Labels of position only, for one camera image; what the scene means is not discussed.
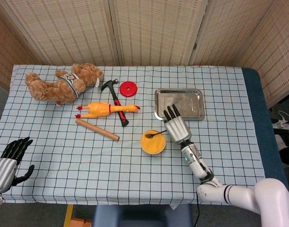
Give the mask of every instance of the teddy bear leg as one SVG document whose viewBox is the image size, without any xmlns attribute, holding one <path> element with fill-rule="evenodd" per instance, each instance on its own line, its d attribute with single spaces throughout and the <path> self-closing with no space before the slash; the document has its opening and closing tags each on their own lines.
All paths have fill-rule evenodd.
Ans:
<svg viewBox="0 0 289 227">
<path fill-rule="evenodd" d="M 60 77 L 64 76 L 65 74 L 68 74 L 68 72 L 66 72 L 66 71 L 64 71 L 64 70 L 56 70 L 56 71 L 55 71 L 55 76 L 56 76 L 57 78 L 60 78 Z"/>
</svg>

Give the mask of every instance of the hammer head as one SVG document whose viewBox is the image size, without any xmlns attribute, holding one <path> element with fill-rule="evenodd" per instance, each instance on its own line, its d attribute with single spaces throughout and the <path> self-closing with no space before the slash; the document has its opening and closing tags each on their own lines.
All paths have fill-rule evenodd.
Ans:
<svg viewBox="0 0 289 227">
<path fill-rule="evenodd" d="M 106 87 L 113 88 L 113 84 L 118 84 L 118 83 L 119 83 L 118 79 L 109 80 L 101 86 L 101 91 L 103 91 Z"/>
</svg>

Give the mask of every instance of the cable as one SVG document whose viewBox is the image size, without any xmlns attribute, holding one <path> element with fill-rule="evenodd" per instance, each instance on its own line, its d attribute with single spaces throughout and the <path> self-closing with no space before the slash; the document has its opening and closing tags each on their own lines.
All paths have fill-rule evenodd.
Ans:
<svg viewBox="0 0 289 227">
<path fill-rule="evenodd" d="M 286 113 L 286 112 L 284 112 L 284 111 L 282 111 L 282 110 L 278 110 L 278 114 L 282 117 L 282 120 L 285 120 L 285 118 L 282 116 L 282 114 L 280 114 L 280 112 L 286 114 L 286 115 L 289 117 L 289 114 L 288 114 L 288 113 Z"/>
<path fill-rule="evenodd" d="M 197 192 L 196 192 L 196 196 L 197 196 L 197 209 L 198 209 L 198 216 L 197 216 L 197 219 L 196 219 L 195 224 L 194 224 L 193 227 L 196 227 L 196 224 L 197 224 L 197 222 L 198 222 L 198 220 L 199 220 L 199 216 L 200 216 L 200 209 L 199 209 L 199 201 L 198 201 L 198 193 L 197 193 Z"/>
</svg>

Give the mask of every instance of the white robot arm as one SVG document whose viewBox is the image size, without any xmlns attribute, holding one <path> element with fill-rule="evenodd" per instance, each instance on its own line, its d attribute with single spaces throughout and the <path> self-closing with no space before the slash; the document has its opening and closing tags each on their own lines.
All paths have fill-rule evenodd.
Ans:
<svg viewBox="0 0 289 227">
<path fill-rule="evenodd" d="M 263 227 L 289 227 L 289 192 L 284 184 L 268 178 L 258 182 L 254 189 L 236 185 L 222 185 L 208 168 L 194 143 L 189 128 L 176 106 L 164 111 L 165 127 L 174 143 L 181 145 L 183 157 L 201 185 L 197 193 L 202 201 L 223 202 L 261 214 Z"/>
<path fill-rule="evenodd" d="M 1 195 L 9 190 L 11 186 L 16 186 L 27 180 L 34 170 L 34 165 L 31 165 L 24 176 L 15 177 L 15 172 L 27 147 L 33 142 L 33 140 L 29 139 L 27 137 L 11 142 L 0 157 L 0 207 L 3 203 Z"/>
</svg>

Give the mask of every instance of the red hammer handle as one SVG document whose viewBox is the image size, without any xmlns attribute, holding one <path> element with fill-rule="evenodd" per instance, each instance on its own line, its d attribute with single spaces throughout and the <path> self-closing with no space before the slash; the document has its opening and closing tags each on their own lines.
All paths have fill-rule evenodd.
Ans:
<svg viewBox="0 0 289 227">
<path fill-rule="evenodd" d="M 118 99 L 114 100 L 114 103 L 115 105 L 121 105 Z M 119 111 L 118 115 L 120 117 L 122 127 L 126 126 L 129 121 L 126 119 L 124 113 L 122 111 Z"/>
</svg>

